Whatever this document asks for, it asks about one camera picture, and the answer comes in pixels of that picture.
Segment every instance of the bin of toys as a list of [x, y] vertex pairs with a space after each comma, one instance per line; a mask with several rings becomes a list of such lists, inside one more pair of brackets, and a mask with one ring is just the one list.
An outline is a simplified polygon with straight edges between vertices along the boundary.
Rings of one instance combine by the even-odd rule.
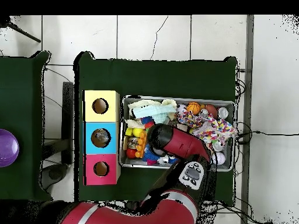
[[150, 96], [124, 96], [121, 102], [119, 162], [124, 167], [168, 169], [178, 161], [147, 144], [148, 129], [158, 123], [174, 126], [204, 141], [212, 169], [230, 171], [234, 164], [235, 103]]

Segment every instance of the yellow box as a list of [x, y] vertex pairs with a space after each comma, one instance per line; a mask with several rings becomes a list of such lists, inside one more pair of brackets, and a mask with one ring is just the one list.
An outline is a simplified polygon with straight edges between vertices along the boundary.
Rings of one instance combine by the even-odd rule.
[[120, 96], [116, 91], [84, 90], [83, 94], [85, 122], [119, 122]]

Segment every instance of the dark green tablecloth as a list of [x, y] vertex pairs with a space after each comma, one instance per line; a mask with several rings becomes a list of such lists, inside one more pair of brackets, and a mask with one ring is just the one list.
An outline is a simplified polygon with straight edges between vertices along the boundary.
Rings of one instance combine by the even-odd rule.
[[20, 145], [16, 161], [0, 168], [0, 199], [51, 200], [41, 189], [43, 130], [41, 79], [49, 53], [31, 58], [0, 57], [0, 129]]
[[[160, 169], [121, 169], [116, 185], [84, 186], [82, 181], [82, 91], [115, 90], [120, 96], [142, 95], [235, 101], [234, 57], [225, 61], [126, 61], [93, 59], [80, 53], [74, 62], [75, 97], [79, 98], [79, 200], [143, 200]], [[233, 170], [217, 174], [215, 200], [233, 202]]]

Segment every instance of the stacked cube boxes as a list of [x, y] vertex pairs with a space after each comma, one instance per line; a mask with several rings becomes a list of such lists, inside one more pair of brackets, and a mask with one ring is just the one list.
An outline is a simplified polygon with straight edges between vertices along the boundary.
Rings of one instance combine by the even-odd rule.
[[[97, 99], [106, 102], [106, 110], [96, 113], [93, 104]], [[84, 184], [98, 186], [116, 184], [120, 176], [118, 163], [120, 97], [115, 91], [84, 90], [83, 121], [84, 121]], [[96, 130], [108, 132], [110, 141], [104, 147], [97, 147], [92, 142]], [[101, 162], [107, 166], [106, 174], [99, 176], [95, 165]]]

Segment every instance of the blue box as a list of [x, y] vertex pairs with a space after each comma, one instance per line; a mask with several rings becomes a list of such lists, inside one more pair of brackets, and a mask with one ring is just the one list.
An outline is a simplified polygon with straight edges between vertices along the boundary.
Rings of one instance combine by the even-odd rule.
[[[104, 148], [96, 147], [91, 141], [92, 133], [96, 129], [105, 129], [110, 134], [111, 140]], [[86, 138], [86, 154], [116, 154], [117, 144], [119, 141], [119, 137], [116, 132], [116, 122], [86, 122], [86, 135], [84, 136]]]

